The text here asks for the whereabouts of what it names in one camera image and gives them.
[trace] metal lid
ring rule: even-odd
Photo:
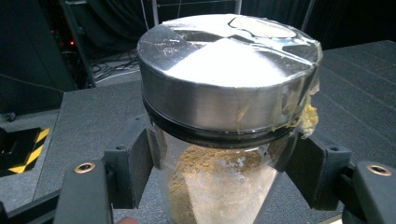
[[[195,130],[271,132],[318,83],[318,41],[275,21],[204,15],[164,22],[137,52],[146,107]]]

